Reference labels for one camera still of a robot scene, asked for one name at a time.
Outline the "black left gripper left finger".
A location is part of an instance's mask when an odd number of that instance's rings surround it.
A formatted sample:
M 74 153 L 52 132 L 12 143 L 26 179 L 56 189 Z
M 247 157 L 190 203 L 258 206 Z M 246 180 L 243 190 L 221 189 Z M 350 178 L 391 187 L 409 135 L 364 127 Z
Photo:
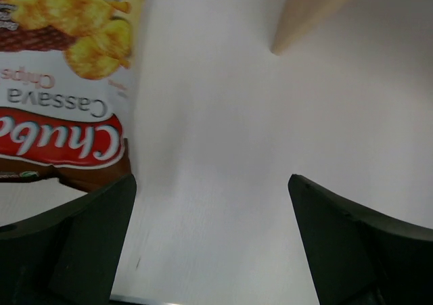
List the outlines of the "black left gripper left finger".
M 1 227 L 2 304 L 108 304 L 137 184 L 131 174 Z

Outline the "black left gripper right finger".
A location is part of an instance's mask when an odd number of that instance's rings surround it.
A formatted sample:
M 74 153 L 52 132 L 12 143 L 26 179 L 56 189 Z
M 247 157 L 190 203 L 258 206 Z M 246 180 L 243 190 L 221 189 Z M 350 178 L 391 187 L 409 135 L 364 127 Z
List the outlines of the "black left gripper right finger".
M 431 304 L 432 230 L 288 181 L 320 304 Z

